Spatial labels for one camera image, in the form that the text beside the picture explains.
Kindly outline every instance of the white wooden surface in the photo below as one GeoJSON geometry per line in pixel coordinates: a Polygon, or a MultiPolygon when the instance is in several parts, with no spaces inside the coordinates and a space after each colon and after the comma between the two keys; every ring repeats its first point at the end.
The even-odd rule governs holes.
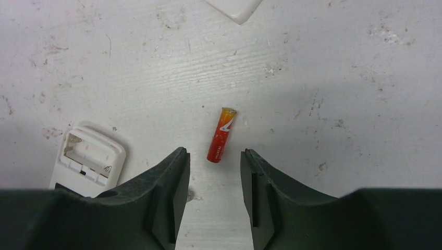
{"type": "Polygon", "coordinates": [[[252,249],[245,148],[334,196],[442,187],[438,0],[264,0],[242,26],[200,0],[1,0],[0,51],[0,187],[46,188],[69,125],[126,148],[120,183],[184,146],[177,249],[252,249]]]}

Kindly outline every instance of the stain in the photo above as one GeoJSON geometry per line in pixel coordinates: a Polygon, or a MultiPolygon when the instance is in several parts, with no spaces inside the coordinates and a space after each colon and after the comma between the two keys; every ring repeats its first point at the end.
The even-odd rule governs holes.
{"type": "Polygon", "coordinates": [[[70,89],[72,88],[72,84],[71,83],[66,83],[66,84],[61,84],[58,83],[55,87],[54,90],[58,91],[58,90],[65,90],[65,89],[70,89]]]}
{"type": "Polygon", "coordinates": [[[56,128],[43,128],[42,129],[43,136],[49,140],[49,138],[57,138],[63,134],[63,131],[56,128]]]}
{"type": "Polygon", "coordinates": [[[46,100],[46,95],[42,92],[39,96],[39,103],[43,104],[46,100]]]}
{"type": "Polygon", "coordinates": [[[14,109],[11,105],[11,102],[9,101],[9,99],[7,97],[5,97],[4,95],[2,95],[2,99],[6,102],[6,106],[8,106],[9,109],[9,115],[13,115],[14,114],[14,109]]]}
{"type": "Polygon", "coordinates": [[[322,171],[322,170],[324,170],[324,169],[326,169],[326,168],[327,168],[327,164],[326,164],[326,162],[321,163],[321,164],[319,165],[319,167],[318,167],[318,169],[319,169],[320,171],[322,171]]]}
{"type": "Polygon", "coordinates": [[[337,3],[338,8],[340,9],[345,9],[347,7],[350,7],[353,4],[353,1],[348,1],[348,0],[341,0],[337,3]]]}
{"type": "Polygon", "coordinates": [[[298,111],[298,113],[296,113],[296,115],[294,116],[294,118],[298,118],[301,115],[301,111],[298,111]]]}
{"type": "Polygon", "coordinates": [[[407,46],[411,46],[414,44],[414,42],[416,42],[416,38],[414,38],[412,41],[405,43],[405,45],[407,46]]]}
{"type": "Polygon", "coordinates": [[[247,119],[247,116],[242,117],[242,124],[244,124],[244,126],[247,126],[247,124],[249,124],[249,120],[247,119]]]}

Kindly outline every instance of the orange battery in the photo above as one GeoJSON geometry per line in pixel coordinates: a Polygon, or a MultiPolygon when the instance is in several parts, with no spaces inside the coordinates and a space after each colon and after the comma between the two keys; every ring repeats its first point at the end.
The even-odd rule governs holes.
{"type": "Polygon", "coordinates": [[[218,126],[216,127],[215,135],[208,148],[207,159],[209,161],[218,163],[221,160],[235,115],[236,110],[232,108],[223,108],[221,116],[219,117],[218,126]]]}

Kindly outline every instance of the white plastic object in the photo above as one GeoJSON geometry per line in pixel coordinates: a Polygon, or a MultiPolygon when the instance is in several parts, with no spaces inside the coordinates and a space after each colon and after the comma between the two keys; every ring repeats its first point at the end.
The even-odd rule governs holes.
{"type": "Polygon", "coordinates": [[[206,0],[237,24],[245,23],[262,0],[206,0]]]}
{"type": "Polygon", "coordinates": [[[57,184],[80,195],[96,197],[117,185],[125,149],[108,137],[85,127],[63,135],[50,189],[57,184]]]}

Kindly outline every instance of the red battery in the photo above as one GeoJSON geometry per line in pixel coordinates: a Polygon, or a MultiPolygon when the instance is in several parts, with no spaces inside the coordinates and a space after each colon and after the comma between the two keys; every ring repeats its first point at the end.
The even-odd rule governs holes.
{"type": "Polygon", "coordinates": [[[236,110],[232,108],[223,108],[221,116],[219,117],[218,126],[216,127],[215,135],[208,148],[207,159],[209,161],[218,163],[221,160],[235,115],[236,110]]]}

